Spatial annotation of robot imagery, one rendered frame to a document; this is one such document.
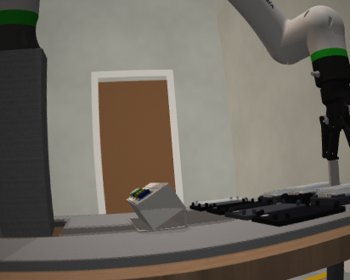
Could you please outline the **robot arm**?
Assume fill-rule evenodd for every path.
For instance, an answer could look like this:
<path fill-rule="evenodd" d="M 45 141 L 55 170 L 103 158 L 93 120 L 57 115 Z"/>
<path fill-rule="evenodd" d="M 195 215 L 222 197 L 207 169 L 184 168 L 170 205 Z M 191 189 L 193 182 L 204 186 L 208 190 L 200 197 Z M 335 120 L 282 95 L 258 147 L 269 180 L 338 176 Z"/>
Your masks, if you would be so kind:
<path fill-rule="evenodd" d="M 272 0 L 228 0 L 281 64 L 311 57 L 316 87 L 350 84 L 350 64 L 342 17 L 314 6 L 289 20 Z M 40 48 L 36 26 L 40 0 L 0 0 L 0 51 Z"/>

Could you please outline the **grey control panel with coloured keys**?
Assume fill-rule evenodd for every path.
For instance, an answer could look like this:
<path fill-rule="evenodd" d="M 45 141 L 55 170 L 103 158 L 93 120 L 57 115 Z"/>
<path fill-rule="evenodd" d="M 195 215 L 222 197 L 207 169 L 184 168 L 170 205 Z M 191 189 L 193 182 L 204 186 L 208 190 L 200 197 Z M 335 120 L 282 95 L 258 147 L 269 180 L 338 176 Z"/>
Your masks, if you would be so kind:
<path fill-rule="evenodd" d="M 144 188 L 137 188 L 130 194 L 132 196 L 127 202 L 139 218 L 128 220 L 138 232 L 188 228 L 186 207 L 169 183 L 153 183 Z M 145 220 L 141 219 L 138 213 Z"/>

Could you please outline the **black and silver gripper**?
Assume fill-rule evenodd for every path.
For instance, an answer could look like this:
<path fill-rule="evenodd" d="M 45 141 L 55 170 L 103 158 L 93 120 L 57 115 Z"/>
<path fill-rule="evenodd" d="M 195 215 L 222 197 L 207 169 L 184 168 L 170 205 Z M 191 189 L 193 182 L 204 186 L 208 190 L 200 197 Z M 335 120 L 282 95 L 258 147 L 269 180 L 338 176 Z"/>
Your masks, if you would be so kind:
<path fill-rule="evenodd" d="M 340 185 L 337 152 L 342 129 L 350 148 L 350 85 L 347 83 L 330 84 L 321 87 L 320 93 L 322 103 L 326 106 L 326 115 L 319 117 L 322 157 L 328 160 L 329 183 L 332 187 Z"/>

